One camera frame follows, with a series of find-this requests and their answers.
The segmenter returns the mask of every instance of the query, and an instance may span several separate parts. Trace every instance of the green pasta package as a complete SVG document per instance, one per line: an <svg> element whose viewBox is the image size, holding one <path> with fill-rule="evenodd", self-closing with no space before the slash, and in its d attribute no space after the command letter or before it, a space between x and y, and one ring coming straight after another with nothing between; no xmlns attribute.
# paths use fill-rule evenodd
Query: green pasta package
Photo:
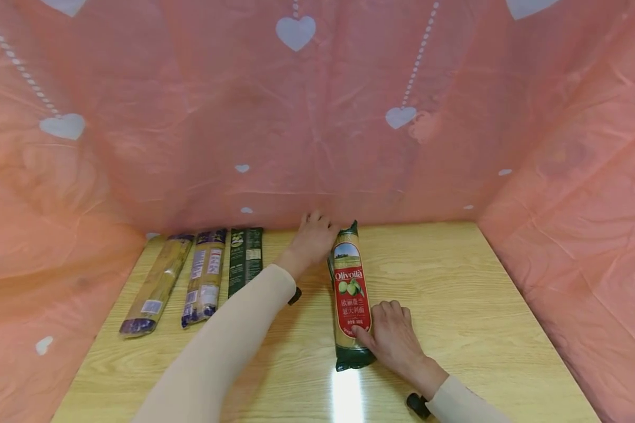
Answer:
<svg viewBox="0 0 635 423"><path fill-rule="evenodd" d="M227 230L198 233L181 327L208 320L219 307L221 266Z"/></svg>
<svg viewBox="0 0 635 423"><path fill-rule="evenodd" d="M183 268L194 236L185 233L170 236L146 276L134 303L122 322L120 335L135 338L155 330L172 294L176 278Z"/></svg>
<svg viewBox="0 0 635 423"><path fill-rule="evenodd" d="M263 270L263 228L231 230L231 253L228 272L228 298L243 289Z"/></svg>
<svg viewBox="0 0 635 423"><path fill-rule="evenodd" d="M353 333L354 325L372 330L372 311L359 253L357 221L336 236L327 266L335 299L336 371L363 368L376 358L371 351L357 343Z"/></svg>

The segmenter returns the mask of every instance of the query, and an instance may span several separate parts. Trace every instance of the pink curtain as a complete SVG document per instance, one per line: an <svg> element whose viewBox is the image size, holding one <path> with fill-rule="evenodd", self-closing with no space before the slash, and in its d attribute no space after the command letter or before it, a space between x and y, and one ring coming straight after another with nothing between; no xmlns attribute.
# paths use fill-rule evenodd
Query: pink curtain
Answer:
<svg viewBox="0 0 635 423"><path fill-rule="evenodd" d="M478 221L635 422L635 0L0 0L0 422L51 417L144 233L314 207Z"/></svg>

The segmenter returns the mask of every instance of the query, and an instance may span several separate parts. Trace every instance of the table surface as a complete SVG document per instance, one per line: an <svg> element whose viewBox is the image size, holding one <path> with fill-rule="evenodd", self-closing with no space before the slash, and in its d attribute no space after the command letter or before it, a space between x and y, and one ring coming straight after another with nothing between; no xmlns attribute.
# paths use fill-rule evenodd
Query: table surface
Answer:
<svg viewBox="0 0 635 423"><path fill-rule="evenodd" d="M291 236L264 235L265 264ZM148 242L54 423L129 422L200 328L180 325L191 250L156 331L118 337L162 242ZM475 393L514 422L598 421L474 223L362 227L360 244L370 302L398 299L409 307L424 351ZM228 297L228 253L221 286L219 304ZM229 393L222 421L420 421L404 404L412 389L378 362L336 373L326 266L302 277L299 286L303 297L279 313Z"/></svg>

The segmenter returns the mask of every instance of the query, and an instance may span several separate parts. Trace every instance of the yellow pasta package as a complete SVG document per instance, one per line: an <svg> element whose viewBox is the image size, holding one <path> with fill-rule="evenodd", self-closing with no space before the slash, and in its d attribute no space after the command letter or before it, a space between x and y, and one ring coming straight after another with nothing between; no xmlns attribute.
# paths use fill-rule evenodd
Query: yellow pasta package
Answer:
<svg viewBox="0 0 635 423"><path fill-rule="evenodd" d="M172 294L176 278L183 268L194 236L185 233L170 236L162 246L153 267L148 272L134 303L122 322L120 335L135 338L155 330Z"/></svg>
<svg viewBox="0 0 635 423"><path fill-rule="evenodd" d="M208 320L219 307L221 266L226 247L227 230L200 232L193 253L191 278L186 303L181 315L181 327Z"/></svg>

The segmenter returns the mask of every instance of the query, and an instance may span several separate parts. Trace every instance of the beige sleeve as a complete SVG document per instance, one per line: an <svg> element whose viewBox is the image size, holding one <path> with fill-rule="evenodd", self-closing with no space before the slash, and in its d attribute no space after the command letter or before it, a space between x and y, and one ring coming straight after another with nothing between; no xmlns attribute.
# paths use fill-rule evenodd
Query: beige sleeve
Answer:
<svg viewBox="0 0 635 423"><path fill-rule="evenodd" d="M294 279L285 269L274 264L263 269L205 322L132 421L218 423L229 388L295 291Z"/></svg>
<svg viewBox="0 0 635 423"><path fill-rule="evenodd" d="M441 423L510 423L508 417L466 388L459 379L444 381L426 407Z"/></svg>

